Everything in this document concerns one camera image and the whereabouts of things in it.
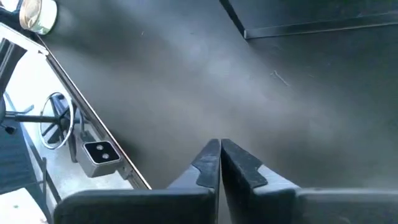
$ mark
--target black plastic edge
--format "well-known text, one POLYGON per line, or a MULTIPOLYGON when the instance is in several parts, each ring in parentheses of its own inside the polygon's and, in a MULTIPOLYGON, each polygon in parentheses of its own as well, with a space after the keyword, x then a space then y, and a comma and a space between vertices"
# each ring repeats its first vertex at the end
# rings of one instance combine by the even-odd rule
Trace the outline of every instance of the black plastic edge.
POLYGON ((229 165, 223 166, 223 169, 236 173, 236 177, 242 178, 241 181, 247 182, 251 189, 268 184, 266 178, 257 171, 262 166, 259 159, 229 139, 222 139, 221 147, 222 161, 229 165))
POLYGON ((210 140, 192 161, 192 165, 200 170, 197 185, 218 189, 220 184, 221 144, 218 139, 210 140))
POLYGON ((214 223, 210 189, 90 190, 62 200, 55 224, 214 223))

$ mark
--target silver bolt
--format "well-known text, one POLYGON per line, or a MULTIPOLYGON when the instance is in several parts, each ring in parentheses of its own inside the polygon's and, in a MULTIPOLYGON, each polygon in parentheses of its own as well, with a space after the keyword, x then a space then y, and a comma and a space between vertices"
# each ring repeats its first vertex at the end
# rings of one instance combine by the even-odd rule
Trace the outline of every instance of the silver bolt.
POLYGON ((107 154, 107 153, 102 154, 102 158, 103 159, 109 159, 109 154, 107 154))

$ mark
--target chair wheel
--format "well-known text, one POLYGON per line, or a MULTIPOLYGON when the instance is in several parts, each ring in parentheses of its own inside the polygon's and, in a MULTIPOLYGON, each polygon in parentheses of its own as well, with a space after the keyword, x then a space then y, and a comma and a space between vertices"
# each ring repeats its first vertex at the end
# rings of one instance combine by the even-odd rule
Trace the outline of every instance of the chair wheel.
POLYGON ((17 131, 17 129, 14 128, 14 127, 6 127, 6 128, 4 128, 4 129, 6 130, 6 132, 7 132, 8 134, 15 134, 15 132, 17 131))

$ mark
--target white floor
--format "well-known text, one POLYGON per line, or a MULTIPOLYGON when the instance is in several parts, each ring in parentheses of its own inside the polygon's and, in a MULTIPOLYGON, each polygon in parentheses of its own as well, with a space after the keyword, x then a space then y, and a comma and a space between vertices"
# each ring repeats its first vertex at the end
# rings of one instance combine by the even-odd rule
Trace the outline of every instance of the white floor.
MULTIPOLYGON (((54 91, 67 94, 44 56, 32 52, 27 52, 23 56, 14 70, 6 91, 17 111, 23 111, 28 106, 34 105, 35 108, 29 114, 36 115, 39 114, 49 94, 54 91)), ((38 124, 24 123, 24 125, 40 156, 47 158, 47 170, 61 198, 82 190, 132 188, 130 183, 123 180, 117 172, 103 177, 87 177, 79 163, 72 163, 67 146, 56 151, 49 150, 43 147, 39 140, 38 124)), ((35 166, 37 174, 40 174, 38 168, 35 166)))

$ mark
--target light fixture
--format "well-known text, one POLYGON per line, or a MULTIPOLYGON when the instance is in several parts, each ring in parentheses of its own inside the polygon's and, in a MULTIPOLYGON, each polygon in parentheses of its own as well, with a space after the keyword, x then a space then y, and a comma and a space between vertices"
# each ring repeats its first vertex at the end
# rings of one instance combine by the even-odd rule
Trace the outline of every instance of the light fixture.
POLYGON ((44 35, 50 32, 57 18, 57 4, 53 0, 23 0, 19 11, 22 28, 44 35))

